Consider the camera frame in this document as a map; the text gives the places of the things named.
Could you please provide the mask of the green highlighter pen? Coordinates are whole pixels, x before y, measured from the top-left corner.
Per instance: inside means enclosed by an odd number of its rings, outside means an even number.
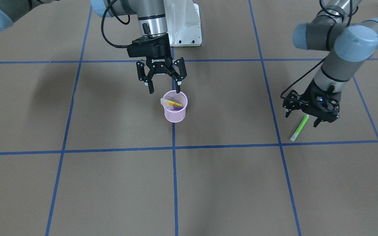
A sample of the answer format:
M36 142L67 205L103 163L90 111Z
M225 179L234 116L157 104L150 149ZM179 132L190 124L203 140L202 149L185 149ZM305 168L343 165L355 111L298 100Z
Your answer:
M309 120L309 115L306 114L299 122L298 126L294 130L292 136L290 137L290 141L294 142L298 138L299 134L301 133L302 129L304 128L306 122Z

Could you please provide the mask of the yellow highlighter pen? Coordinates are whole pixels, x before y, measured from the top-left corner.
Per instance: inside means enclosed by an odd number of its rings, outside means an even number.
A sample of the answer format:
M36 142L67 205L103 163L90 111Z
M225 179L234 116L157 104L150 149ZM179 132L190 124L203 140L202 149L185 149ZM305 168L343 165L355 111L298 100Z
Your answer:
M167 99L164 99L164 98L160 98L160 103L163 105L163 106L182 106L182 104L180 103L176 103L174 101L171 101L171 100L167 100Z

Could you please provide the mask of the purple highlighter pen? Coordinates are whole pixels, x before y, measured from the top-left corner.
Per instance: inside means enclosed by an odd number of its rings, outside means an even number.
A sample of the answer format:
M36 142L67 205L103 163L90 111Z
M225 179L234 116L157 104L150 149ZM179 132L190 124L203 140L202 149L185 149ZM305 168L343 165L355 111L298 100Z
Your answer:
M165 106L165 108L170 111L180 111L183 109L182 106Z

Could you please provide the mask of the pink mesh pen holder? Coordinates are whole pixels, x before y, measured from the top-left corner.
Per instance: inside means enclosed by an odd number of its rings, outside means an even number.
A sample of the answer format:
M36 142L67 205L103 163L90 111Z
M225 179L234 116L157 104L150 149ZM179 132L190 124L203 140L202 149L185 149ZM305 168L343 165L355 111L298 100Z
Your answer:
M160 104L163 106L164 116L169 122L178 123L185 118L188 99L183 92L168 91L160 99Z

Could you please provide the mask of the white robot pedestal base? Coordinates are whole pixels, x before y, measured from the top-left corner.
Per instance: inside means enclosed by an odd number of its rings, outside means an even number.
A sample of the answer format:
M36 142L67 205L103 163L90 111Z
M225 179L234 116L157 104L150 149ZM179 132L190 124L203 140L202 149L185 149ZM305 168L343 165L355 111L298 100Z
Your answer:
M202 45L199 5L192 0L164 0L170 45L199 47Z

